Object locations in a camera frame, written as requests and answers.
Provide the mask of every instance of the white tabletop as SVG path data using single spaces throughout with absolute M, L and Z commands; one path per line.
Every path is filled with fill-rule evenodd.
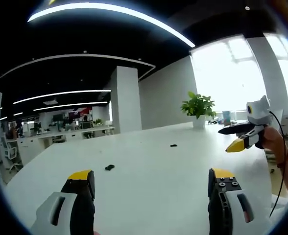
M 103 235 L 205 235 L 208 171 L 232 171 L 243 189 L 271 205 L 264 152 L 252 147 L 226 153 L 235 135 L 218 125 L 192 123 L 54 144 L 26 165 L 6 187 L 10 205 L 30 228 L 37 208 L 60 191 L 74 172 L 95 172 L 95 230 Z M 111 171 L 104 168 L 114 164 Z

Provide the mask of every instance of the small black object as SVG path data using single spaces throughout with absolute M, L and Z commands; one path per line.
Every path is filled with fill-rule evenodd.
M 112 168 L 115 168 L 115 165 L 109 165 L 109 166 L 105 167 L 105 170 L 111 170 Z

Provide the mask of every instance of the ceiling light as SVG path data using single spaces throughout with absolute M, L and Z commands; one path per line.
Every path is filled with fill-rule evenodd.
M 47 15 L 50 13 L 54 13 L 57 11 L 70 10 L 70 9 L 80 9 L 80 8 L 103 9 L 103 10 L 121 12 L 121 13 L 130 15 L 130 16 L 135 16 L 137 18 L 140 18 L 142 20 L 150 22 L 150 23 L 168 31 L 169 33 L 173 34 L 174 36 L 176 36 L 177 38 L 179 38 L 180 40 L 185 42 L 190 47 L 195 47 L 195 44 L 193 42 L 191 42 L 189 39 L 184 37 L 181 33 L 174 30 L 173 28 L 169 27 L 165 23 L 162 23 L 159 20 L 152 18 L 148 15 L 145 15 L 141 12 L 131 10 L 129 8 L 126 8 L 126 7 L 115 6 L 115 5 L 111 5 L 111 4 L 95 3 L 95 2 L 93 2 L 93 3 L 92 2 L 82 2 L 82 3 L 69 3 L 69 4 L 65 4 L 65 5 L 55 6 L 55 7 L 51 7 L 51 8 L 48 8 L 46 10 L 40 11 L 38 13 L 35 13 L 34 15 L 32 15 L 28 19 L 27 22 L 30 22 L 36 18 L 39 18 L 41 16 L 44 16 L 44 15 Z
M 23 112 L 21 112 L 21 113 L 17 113 L 17 114 L 14 114 L 13 116 L 20 115 L 20 114 L 23 114 Z
M 33 111 L 43 110 L 43 109 L 53 109 L 53 108 L 60 108 L 60 107 L 67 107 L 67 106 L 74 106 L 74 105 L 86 105 L 86 104 L 107 104 L 108 102 L 89 102 L 89 103 L 78 103 L 78 104 L 64 104 L 64 105 L 57 105 L 52 107 L 45 107 L 40 109 L 34 109 Z
M 24 101 L 32 100 L 32 99 L 38 99 L 38 98 L 43 98 L 47 96 L 53 96 L 53 95 L 60 95 L 60 94 L 73 94 L 73 93 L 88 93 L 88 92 L 111 92 L 111 90 L 86 90 L 86 91 L 73 91 L 73 92 L 58 92 L 58 93 L 52 93 L 52 94 L 44 94 L 44 95 L 39 95 L 27 99 L 22 99 L 19 101 L 14 102 L 13 104 L 18 104 Z

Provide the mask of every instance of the ceiling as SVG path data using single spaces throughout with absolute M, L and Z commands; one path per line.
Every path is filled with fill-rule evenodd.
M 0 3 L 2 117 L 11 117 L 18 112 L 31 115 L 33 109 L 45 107 L 43 101 L 54 97 L 12 105 L 21 99 L 57 92 L 106 89 L 116 66 L 137 68 L 139 77 L 145 79 L 154 71 L 187 56 L 191 49 L 149 22 L 114 11 L 66 10 L 27 23 L 35 12 L 79 1 L 55 0 L 50 6 L 48 2 L 21 0 Z M 96 2 L 127 7 L 154 17 L 182 33 L 196 46 L 230 35 L 242 33 L 246 37 L 254 37 L 262 31 L 275 29 L 259 0 Z M 246 5 L 250 6 L 250 11 L 245 10 Z M 99 58 L 92 54 L 123 57 L 131 61 Z M 108 93 L 57 96 L 58 105 L 109 100 Z

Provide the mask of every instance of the white pillar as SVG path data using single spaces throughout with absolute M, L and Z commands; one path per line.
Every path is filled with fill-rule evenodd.
M 288 93 L 278 60 L 265 37 L 247 38 L 259 64 L 272 111 L 288 114 Z
M 138 70 L 118 66 L 110 85 L 115 133 L 142 130 Z

